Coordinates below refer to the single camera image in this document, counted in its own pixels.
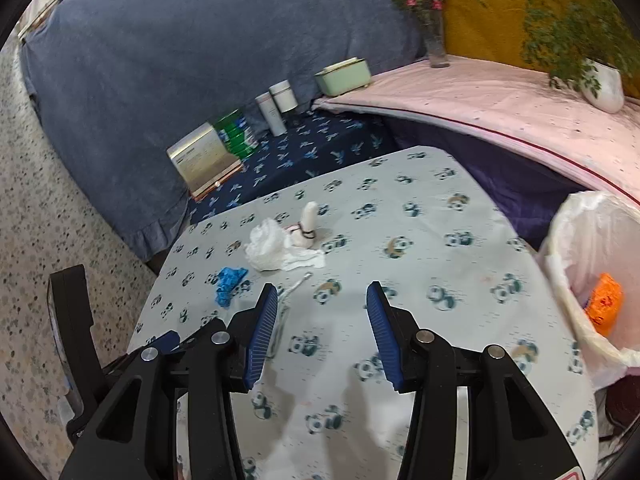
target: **white plastic bag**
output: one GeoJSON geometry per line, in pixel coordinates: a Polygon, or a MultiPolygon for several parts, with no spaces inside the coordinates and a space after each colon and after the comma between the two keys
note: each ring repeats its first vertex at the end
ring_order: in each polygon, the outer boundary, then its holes
{"type": "Polygon", "coordinates": [[[640,374],[640,211],[607,192],[572,194],[552,221],[540,264],[574,329],[594,390],[640,374]],[[582,309],[602,272],[625,295],[608,339],[582,309]]]}
{"type": "Polygon", "coordinates": [[[251,229],[249,240],[244,247],[244,254],[256,270],[324,267],[322,251],[294,246],[291,234],[280,227],[273,218],[267,218],[251,229]]]}

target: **white cylindrical container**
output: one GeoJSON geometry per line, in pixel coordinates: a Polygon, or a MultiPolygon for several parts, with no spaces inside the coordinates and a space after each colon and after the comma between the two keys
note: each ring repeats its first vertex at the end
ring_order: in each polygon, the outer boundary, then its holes
{"type": "Polygon", "coordinates": [[[276,104],[282,113],[289,112],[298,106],[296,96],[294,95],[291,85],[287,79],[270,86],[269,92],[271,92],[271,95],[275,99],[276,104]]]}
{"type": "Polygon", "coordinates": [[[255,102],[258,103],[258,108],[260,108],[260,111],[264,115],[274,137],[287,133],[287,127],[284,125],[284,122],[282,122],[278,107],[276,103],[273,102],[273,98],[271,98],[269,92],[258,95],[258,97],[255,98],[255,102]]]}

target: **speckled floor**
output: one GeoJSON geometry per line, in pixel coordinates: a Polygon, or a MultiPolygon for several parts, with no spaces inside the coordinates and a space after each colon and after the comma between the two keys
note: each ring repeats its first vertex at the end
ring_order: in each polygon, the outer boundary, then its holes
{"type": "Polygon", "coordinates": [[[126,350],[154,276],[52,150],[17,52],[12,35],[0,51],[0,410],[44,476],[57,479],[71,446],[56,409],[66,390],[47,313],[49,275],[84,264],[103,364],[126,350]]]}

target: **crumpled tissue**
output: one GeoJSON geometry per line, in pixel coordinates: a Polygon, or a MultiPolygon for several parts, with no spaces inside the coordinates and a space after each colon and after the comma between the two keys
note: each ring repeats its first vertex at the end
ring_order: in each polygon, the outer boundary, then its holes
{"type": "Polygon", "coordinates": [[[232,269],[223,267],[218,273],[218,288],[216,289],[216,301],[219,306],[229,308],[231,305],[231,291],[242,281],[249,271],[244,267],[232,269]]]}
{"type": "Polygon", "coordinates": [[[320,250],[296,247],[291,234],[273,219],[267,218],[251,229],[250,242],[244,247],[249,263],[256,270],[291,270],[297,267],[324,267],[320,250]]]}

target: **glass vase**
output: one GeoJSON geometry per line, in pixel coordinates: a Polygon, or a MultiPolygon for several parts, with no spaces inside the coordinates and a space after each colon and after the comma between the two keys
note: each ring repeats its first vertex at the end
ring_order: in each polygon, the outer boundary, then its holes
{"type": "Polygon", "coordinates": [[[430,10],[428,20],[420,23],[422,38],[427,47],[429,64],[431,68],[444,68],[449,66],[447,53],[444,50],[444,21],[441,10],[430,10]]]}

